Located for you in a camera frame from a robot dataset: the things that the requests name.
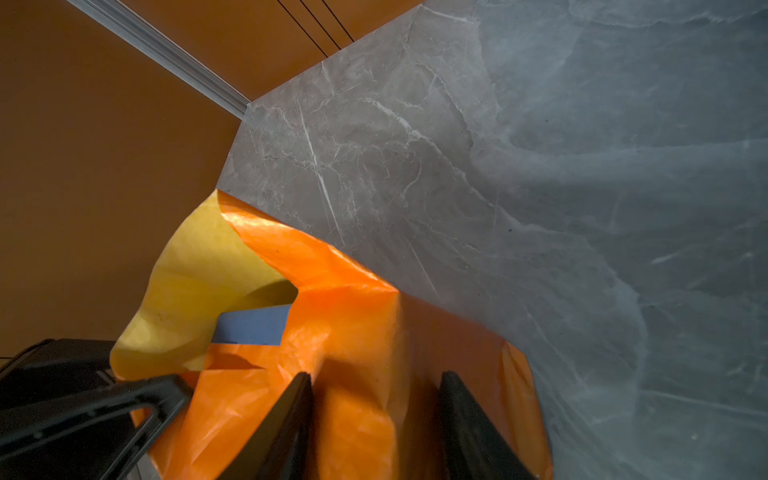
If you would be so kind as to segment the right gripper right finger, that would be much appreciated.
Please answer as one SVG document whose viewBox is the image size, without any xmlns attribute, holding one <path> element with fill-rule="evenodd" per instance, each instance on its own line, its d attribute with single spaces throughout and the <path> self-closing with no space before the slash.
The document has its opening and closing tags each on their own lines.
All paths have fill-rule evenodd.
<svg viewBox="0 0 768 480">
<path fill-rule="evenodd" d="M 441 377 L 439 419 L 448 478 L 534 479 L 453 371 Z"/>
</svg>

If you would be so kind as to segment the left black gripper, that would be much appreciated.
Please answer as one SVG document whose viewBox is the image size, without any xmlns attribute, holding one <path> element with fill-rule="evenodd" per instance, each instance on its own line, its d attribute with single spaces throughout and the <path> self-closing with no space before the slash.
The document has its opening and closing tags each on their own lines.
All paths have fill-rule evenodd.
<svg viewBox="0 0 768 480">
<path fill-rule="evenodd" d="M 2 367 L 3 479 L 124 479 L 189 404 L 178 375 L 116 382 L 111 349 L 47 339 Z"/>
</svg>

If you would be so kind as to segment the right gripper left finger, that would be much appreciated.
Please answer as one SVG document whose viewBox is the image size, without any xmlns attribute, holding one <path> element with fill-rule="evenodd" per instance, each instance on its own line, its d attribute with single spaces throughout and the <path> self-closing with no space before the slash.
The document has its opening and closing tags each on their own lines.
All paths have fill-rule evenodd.
<svg viewBox="0 0 768 480">
<path fill-rule="evenodd" d="M 219 479 L 303 479 L 313 408 L 311 376 L 300 372 Z"/>
</svg>

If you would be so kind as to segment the yellow orange wrapping paper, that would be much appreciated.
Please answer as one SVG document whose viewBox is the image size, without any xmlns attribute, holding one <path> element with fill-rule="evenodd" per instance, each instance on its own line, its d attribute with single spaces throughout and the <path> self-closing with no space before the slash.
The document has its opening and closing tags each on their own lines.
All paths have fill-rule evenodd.
<svg viewBox="0 0 768 480">
<path fill-rule="evenodd" d="M 213 344 L 225 312 L 291 304 L 279 346 Z M 459 375 L 537 479 L 554 475 L 525 355 L 222 192 L 179 227 L 114 345 L 123 380 L 178 374 L 189 406 L 151 448 L 165 479 L 214 479 L 309 373 L 309 479 L 443 479 L 438 390 Z"/>
</svg>

